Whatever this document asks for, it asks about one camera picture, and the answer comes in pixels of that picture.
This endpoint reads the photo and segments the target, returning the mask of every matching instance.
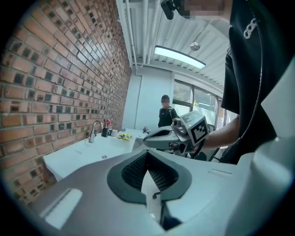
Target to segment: countertop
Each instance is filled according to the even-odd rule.
[[[89,142],[90,138],[83,139],[45,155],[45,165],[59,181],[82,166],[103,161],[103,156],[109,159],[138,148],[146,148],[142,144],[142,140],[147,134],[143,134],[142,130],[126,129],[126,131],[121,131],[118,134],[126,133],[133,136],[130,141],[112,136],[101,137],[101,133],[94,138],[94,143]]]

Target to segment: chrome faucet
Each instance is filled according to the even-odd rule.
[[[89,141],[90,143],[94,143],[94,138],[95,138],[95,136],[96,136],[96,127],[95,127],[95,125],[96,125],[97,123],[100,123],[101,131],[103,130],[103,124],[102,124],[102,122],[99,121],[99,120],[96,120],[96,121],[93,123],[92,131],[91,131],[91,134],[90,134],[90,141]]]

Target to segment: black shirt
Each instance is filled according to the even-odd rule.
[[[167,109],[161,108],[159,112],[158,127],[168,126],[172,124],[172,119],[177,118],[177,113],[171,106]]]
[[[254,152],[262,143],[276,137],[261,102],[274,88],[292,57],[291,53],[288,55],[286,53],[283,34],[279,32],[280,28],[275,26],[275,18],[271,17],[260,2],[251,1],[251,3],[245,0],[233,0],[229,30],[230,50],[225,59],[224,95],[221,106],[240,115],[239,137],[248,127],[254,111],[260,84],[262,50],[261,96],[249,130],[225,156],[225,159],[233,164],[238,162],[241,155]],[[253,18],[259,20],[262,48],[257,27],[252,29],[249,38],[244,36]]]

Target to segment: person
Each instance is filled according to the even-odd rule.
[[[161,103],[162,108],[159,112],[159,128],[171,125],[174,119],[178,117],[175,109],[170,106],[170,98],[168,95],[162,96]]]
[[[267,0],[182,1],[182,16],[186,18],[201,16],[230,24],[221,107],[238,116],[210,133],[203,145],[206,149],[232,145],[222,162],[237,164],[243,154],[254,152],[276,137],[261,102],[294,56],[292,30],[288,27],[292,21],[288,11],[294,8],[288,4]]]

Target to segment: forearm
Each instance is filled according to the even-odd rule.
[[[216,149],[233,144],[238,139],[240,117],[237,116],[223,128],[210,133],[204,142],[203,149]]]

